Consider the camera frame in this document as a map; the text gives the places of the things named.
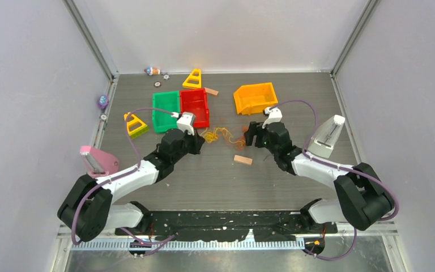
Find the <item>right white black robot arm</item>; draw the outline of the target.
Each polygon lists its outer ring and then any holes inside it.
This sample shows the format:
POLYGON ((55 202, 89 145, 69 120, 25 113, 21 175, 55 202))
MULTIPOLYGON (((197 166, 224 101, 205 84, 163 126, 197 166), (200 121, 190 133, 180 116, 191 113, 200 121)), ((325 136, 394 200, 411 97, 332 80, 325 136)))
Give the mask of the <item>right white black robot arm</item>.
POLYGON ((282 122, 252 121, 244 139, 247 146, 267 149, 282 171, 317 181, 336 193, 334 201, 318 198, 300 209, 305 231, 316 232, 331 222, 347 222, 365 231, 386 214, 395 216, 398 204, 369 164, 339 165, 320 159, 294 145, 282 122))

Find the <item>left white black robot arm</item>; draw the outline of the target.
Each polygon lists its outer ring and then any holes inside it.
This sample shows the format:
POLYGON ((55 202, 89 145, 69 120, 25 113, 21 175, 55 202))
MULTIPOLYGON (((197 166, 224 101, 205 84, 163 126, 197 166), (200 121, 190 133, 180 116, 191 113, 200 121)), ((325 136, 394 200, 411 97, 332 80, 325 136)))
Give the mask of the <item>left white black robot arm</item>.
POLYGON ((102 231, 121 227, 143 235, 150 230, 151 220, 136 203, 116 202, 139 188, 153 185, 167 176, 185 155, 198 155, 205 139, 198 133, 168 130, 139 164, 112 175, 93 178, 80 176, 57 210, 57 217, 71 229, 73 238, 88 242, 102 231))

